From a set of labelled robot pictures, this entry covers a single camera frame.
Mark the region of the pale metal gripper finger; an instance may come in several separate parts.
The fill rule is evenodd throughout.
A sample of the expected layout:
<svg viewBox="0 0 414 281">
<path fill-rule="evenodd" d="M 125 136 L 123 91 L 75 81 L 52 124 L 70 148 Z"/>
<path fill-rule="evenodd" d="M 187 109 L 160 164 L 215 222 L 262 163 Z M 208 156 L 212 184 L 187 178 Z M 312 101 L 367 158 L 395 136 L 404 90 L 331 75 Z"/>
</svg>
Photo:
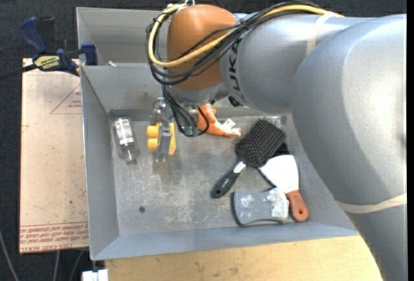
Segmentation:
<svg viewBox="0 0 414 281">
<path fill-rule="evenodd" d="M 171 124 L 168 124 L 163 127 L 163 154 L 165 156 L 169 155 L 171 145 L 172 145 L 172 130 L 171 130 Z"/>
<path fill-rule="evenodd" d="M 158 137 L 157 137 L 157 152 L 156 152 L 156 162 L 161 162 L 164 158 L 163 150 L 162 150 L 162 126 L 157 126 L 158 129 Z"/>
</svg>

